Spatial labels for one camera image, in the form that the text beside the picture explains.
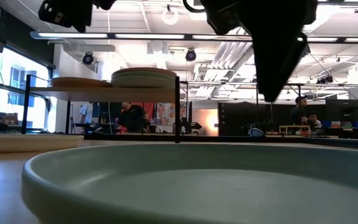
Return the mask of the black computer monitor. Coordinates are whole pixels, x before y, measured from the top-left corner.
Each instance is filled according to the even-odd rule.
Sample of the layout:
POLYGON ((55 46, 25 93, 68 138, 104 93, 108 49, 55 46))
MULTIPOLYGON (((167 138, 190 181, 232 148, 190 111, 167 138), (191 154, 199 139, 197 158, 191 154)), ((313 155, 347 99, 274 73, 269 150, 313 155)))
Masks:
POLYGON ((358 122, 358 100, 326 100, 328 121, 358 122))

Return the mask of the blue white helmet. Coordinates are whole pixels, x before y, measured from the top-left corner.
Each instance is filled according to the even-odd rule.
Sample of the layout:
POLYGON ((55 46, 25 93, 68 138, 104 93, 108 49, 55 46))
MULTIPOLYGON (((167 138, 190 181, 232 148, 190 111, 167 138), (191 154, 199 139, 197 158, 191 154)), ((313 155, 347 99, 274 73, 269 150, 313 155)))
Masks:
POLYGON ((265 136, 264 132, 259 128, 250 128, 248 130, 248 137, 259 138, 264 136, 265 136))

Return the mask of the person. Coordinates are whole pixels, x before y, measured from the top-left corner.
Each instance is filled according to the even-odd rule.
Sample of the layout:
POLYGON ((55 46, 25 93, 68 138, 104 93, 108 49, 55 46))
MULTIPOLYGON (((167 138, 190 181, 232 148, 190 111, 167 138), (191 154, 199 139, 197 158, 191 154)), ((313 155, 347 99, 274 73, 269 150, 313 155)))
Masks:
POLYGON ((128 133, 139 133, 146 129, 149 119, 143 107, 123 102, 117 124, 126 128, 128 133))
POLYGON ((93 116, 93 103, 88 102, 84 104, 79 111, 80 123, 90 123, 93 116))
POLYGON ((310 113, 306 118, 312 132, 321 132, 322 124, 321 121, 318 120, 316 113, 310 113))
POLYGON ((296 106, 290 111, 291 121, 294 125, 307 124, 307 96, 299 96, 295 100, 296 106))

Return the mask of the light teal plate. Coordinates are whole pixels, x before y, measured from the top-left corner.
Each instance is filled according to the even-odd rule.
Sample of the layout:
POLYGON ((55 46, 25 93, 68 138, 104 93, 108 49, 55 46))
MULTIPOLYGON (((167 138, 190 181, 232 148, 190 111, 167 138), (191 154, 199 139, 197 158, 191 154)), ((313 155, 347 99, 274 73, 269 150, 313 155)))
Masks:
POLYGON ((159 73, 159 72, 144 72, 144 71, 134 71, 134 72, 122 72, 122 73, 113 73, 111 75, 111 80, 118 79, 118 78, 134 78, 134 77, 141 77, 141 78, 162 78, 165 80, 174 81, 176 77, 176 73, 159 73))

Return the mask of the colourful wall poster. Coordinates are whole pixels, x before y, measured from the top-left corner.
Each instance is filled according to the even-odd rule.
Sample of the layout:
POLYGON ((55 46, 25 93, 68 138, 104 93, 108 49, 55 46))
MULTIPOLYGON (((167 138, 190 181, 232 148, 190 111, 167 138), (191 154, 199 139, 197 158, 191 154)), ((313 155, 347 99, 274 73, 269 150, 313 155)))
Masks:
MULTIPOLYGON (((186 118, 186 103, 180 103, 180 119, 186 118)), ((175 104, 174 103, 157 103, 155 123, 157 125, 173 125, 175 124, 175 104)))

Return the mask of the black aluminium table frame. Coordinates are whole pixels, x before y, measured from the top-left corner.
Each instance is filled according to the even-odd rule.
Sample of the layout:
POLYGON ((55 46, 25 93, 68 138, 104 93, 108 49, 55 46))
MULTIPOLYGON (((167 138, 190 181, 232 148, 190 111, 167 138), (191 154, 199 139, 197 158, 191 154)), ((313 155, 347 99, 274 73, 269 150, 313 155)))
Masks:
POLYGON ((161 142, 267 142, 305 143, 306 138, 247 137, 247 136, 193 136, 175 134, 84 134, 84 140, 98 141, 161 141, 161 142))

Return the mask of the pink plate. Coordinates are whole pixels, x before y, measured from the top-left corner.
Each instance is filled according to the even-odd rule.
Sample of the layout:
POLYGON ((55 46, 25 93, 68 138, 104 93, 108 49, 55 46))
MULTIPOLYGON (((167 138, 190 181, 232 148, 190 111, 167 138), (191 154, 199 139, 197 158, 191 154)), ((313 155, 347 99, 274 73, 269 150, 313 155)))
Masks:
POLYGON ((161 68, 150 68, 150 67, 136 67, 136 68, 123 68, 114 72, 111 77, 118 77, 122 75, 135 75, 135 76, 151 76, 151 77, 169 77, 175 78, 177 75, 175 72, 161 69, 161 68))
POLYGON ((111 84, 101 80, 79 77, 56 77, 50 80, 52 87, 111 87, 111 84))

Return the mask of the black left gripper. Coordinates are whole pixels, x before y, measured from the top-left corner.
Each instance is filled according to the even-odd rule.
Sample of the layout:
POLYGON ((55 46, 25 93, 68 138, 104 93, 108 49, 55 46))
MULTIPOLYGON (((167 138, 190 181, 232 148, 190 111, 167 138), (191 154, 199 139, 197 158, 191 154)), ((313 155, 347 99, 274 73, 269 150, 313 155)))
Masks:
POLYGON ((43 0, 38 15, 44 22, 85 33, 91 25, 92 9, 93 0, 43 0))

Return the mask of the cardboard boxes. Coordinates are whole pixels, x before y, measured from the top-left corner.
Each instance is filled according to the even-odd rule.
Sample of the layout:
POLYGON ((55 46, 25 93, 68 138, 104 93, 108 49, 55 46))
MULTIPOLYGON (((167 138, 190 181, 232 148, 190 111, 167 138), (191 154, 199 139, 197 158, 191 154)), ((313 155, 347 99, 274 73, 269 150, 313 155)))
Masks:
POLYGON ((1 113, 1 123, 4 123, 8 126, 18 125, 18 114, 17 113, 1 113))

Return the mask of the black partition panel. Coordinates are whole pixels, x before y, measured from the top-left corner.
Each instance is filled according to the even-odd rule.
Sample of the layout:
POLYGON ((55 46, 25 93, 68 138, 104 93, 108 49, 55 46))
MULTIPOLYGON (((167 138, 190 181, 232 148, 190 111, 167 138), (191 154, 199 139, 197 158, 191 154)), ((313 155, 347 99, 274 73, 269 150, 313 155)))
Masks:
POLYGON ((266 106, 248 102, 218 103, 218 121, 220 136, 247 136, 250 128, 273 129, 266 106))

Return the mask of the sage green plate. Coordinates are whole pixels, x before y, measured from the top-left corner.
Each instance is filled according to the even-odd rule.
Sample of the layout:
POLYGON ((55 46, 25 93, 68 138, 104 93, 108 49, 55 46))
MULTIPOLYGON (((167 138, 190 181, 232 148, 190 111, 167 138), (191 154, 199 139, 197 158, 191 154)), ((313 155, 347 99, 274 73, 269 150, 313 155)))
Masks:
POLYGON ((44 224, 358 224, 358 151, 139 144, 47 152, 22 170, 44 224))

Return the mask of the black background metal frame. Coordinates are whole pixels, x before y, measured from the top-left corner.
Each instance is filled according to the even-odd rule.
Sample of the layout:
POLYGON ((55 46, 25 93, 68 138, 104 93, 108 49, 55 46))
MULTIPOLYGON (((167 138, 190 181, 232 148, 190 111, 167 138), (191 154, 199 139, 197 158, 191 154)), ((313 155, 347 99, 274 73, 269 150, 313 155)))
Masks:
POLYGON ((280 90, 275 101, 269 101, 259 91, 256 83, 252 82, 201 82, 181 81, 180 99, 187 103, 191 101, 217 101, 219 103, 249 102, 261 104, 287 104, 295 103, 295 98, 306 96, 313 104, 324 104, 325 99, 332 96, 348 96, 358 100, 354 90, 358 84, 350 83, 288 83, 280 90))

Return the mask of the small wooden rack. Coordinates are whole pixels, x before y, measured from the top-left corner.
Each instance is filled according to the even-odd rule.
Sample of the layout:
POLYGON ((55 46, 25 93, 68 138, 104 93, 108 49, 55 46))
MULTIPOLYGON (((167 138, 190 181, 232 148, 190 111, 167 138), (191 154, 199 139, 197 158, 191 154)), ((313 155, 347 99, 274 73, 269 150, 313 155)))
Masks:
POLYGON ((284 135, 310 135, 311 128, 309 125, 282 125, 279 126, 279 133, 284 135))

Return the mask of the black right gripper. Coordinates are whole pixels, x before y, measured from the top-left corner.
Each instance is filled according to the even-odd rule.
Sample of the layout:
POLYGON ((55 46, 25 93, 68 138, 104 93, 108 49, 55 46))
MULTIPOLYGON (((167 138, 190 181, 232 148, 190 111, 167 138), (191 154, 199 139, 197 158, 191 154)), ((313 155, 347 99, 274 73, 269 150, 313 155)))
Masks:
POLYGON ((274 102, 300 60, 310 53, 305 25, 316 20, 318 0, 201 0, 217 35, 242 27, 253 36, 259 92, 274 102), (267 34, 279 32, 274 39, 267 34))

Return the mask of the white plate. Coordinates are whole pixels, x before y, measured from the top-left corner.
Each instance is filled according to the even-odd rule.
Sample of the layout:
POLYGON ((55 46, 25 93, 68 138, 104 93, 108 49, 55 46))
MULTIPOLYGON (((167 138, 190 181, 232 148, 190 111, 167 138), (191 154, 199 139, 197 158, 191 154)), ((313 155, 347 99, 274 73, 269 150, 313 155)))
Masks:
POLYGON ((79 147, 82 140, 82 135, 0 134, 0 152, 56 151, 79 147))

